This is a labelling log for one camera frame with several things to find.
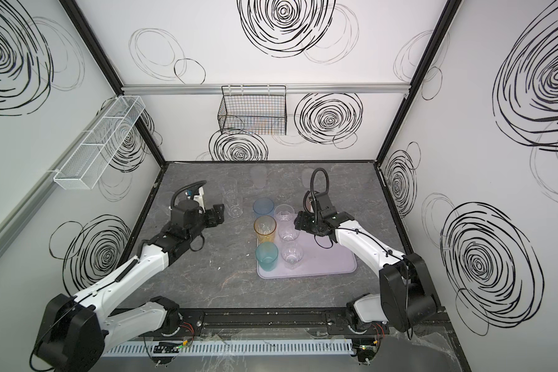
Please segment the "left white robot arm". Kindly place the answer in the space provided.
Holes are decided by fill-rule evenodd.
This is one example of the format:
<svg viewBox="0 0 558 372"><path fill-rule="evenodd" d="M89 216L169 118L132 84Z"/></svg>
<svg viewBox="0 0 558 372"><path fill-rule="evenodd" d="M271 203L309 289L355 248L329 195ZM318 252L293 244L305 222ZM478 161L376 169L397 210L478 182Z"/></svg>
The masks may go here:
<svg viewBox="0 0 558 372"><path fill-rule="evenodd" d="M103 353L144 333L175 335L184 323L178 304L166 297L117 315L113 311L190 251L204 229L223 224L224 212L223 204L203 209L192 199L172 206L170 222L144 242L139 254L94 285L73 296L59 294L47 304L30 356L55 371L88 371Z"/></svg>

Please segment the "lilac plastic tray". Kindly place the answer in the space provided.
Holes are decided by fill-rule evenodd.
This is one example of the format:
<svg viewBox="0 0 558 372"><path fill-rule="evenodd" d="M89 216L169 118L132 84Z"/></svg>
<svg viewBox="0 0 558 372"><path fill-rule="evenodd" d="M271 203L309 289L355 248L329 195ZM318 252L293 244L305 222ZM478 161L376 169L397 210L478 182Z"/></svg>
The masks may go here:
<svg viewBox="0 0 558 372"><path fill-rule="evenodd" d="M257 263L259 277L270 279L287 279L295 277L315 277L323 275L351 274L357 269L357 260L352 252L344 246L332 243L328 237L315 237L307 232L301 232L295 240L304 251L302 263L295 269L288 269L281 257L284 242L278 233L275 241L279 256L277 266L273 271L263 271Z"/></svg>

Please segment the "clear glass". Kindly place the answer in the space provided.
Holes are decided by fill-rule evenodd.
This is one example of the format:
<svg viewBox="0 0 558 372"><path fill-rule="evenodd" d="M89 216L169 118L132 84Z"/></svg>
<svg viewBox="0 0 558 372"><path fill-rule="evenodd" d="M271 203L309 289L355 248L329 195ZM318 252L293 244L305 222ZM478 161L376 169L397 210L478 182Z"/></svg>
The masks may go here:
<svg viewBox="0 0 558 372"><path fill-rule="evenodd" d="M304 251L296 241L284 242L281 257L288 269L295 269L302 263Z"/></svg>
<svg viewBox="0 0 558 372"><path fill-rule="evenodd" d="M223 201L230 217L239 218L243 215L243 197L239 191L237 181L226 178L221 182Z"/></svg>

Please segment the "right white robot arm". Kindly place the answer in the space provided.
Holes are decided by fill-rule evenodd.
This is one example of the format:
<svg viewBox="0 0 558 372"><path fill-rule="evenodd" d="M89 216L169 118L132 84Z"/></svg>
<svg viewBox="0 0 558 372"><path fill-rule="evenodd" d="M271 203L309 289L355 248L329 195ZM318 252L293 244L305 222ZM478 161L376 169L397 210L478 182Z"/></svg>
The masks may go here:
<svg viewBox="0 0 558 372"><path fill-rule="evenodd" d="M399 332L411 331L434 316L440 299L426 263L383 243L347 212L337 212L326 192L306 192L297 230L347 248L378 277L378 294L365 294L347 304L350 328L360 333L372 323L386 322Z"/></svg>

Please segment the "amber translucent cup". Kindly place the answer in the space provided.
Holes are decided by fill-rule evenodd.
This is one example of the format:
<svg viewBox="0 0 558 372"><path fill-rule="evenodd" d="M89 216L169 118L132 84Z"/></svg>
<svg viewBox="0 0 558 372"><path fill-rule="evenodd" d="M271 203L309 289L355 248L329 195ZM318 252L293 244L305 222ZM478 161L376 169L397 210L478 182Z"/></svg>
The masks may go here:
<svg viewBox="0 0 558 372"><path fill-rule="evenodd" d="M259 244L266 242L274 243L276 230L277 222L270 215L262 215L254 221L254 231Z"/></svg>

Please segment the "teal translucent cup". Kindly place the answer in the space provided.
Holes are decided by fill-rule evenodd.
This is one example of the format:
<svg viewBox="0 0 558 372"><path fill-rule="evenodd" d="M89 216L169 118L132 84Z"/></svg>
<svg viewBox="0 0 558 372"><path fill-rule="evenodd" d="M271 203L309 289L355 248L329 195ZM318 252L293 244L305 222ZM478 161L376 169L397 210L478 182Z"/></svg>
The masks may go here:
<svg viewBox="0 0 558 372"><path fill-rule="evenodd" d="M255 251L257 263L263 271L273 271L277 266L279 250L275 243L263 242Z"/></svg>

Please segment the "clear faceted glass tumbler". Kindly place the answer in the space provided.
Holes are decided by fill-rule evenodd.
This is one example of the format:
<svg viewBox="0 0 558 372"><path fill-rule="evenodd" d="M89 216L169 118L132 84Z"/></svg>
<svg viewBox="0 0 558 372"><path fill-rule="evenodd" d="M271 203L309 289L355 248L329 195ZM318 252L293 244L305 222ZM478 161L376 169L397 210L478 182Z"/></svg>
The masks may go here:
<svg viewBox="0 0 558 372"><path fill-rule="evenodd" d="M286 242L295 241L300 235L293 221L280 221L277 233L280 239Z"/></svg>

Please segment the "blue translucent tall cup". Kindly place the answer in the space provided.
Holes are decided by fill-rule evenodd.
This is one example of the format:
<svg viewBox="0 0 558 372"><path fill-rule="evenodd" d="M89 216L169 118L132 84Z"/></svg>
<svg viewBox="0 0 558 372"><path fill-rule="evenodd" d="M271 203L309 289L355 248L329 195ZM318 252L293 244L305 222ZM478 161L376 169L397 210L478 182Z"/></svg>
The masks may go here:
<svg viewBox="0 0 558 372"><path fill-rule="evenodd" d="M258 198L253 204L253 211L257 215L273 215L274 202L267 197Z"/></svg>

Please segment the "clear glass front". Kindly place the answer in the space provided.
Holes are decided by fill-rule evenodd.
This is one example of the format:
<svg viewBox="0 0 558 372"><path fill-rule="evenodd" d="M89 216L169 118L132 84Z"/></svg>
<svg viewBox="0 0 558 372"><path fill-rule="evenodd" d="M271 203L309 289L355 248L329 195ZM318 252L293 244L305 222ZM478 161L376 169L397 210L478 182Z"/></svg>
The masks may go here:
<svg viewBox="0 0 558 372"><path fill-rule="evenodd" d="M284 242L281 257L288 269L295 269L302 263L304 251L296 241Z"/></svg>

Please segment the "frosted white cup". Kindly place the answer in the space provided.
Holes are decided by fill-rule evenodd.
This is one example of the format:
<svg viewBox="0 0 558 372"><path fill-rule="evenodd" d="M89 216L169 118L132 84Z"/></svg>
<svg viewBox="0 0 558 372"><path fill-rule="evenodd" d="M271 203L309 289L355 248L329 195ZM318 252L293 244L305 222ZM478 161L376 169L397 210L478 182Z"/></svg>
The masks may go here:
<svg viewBox="0 0 558 372"><path fill-rule="evenodd" d="M253 185L257 189L265 188L268 179L268 169L264 165L255 165L250 169Z"/></svg>

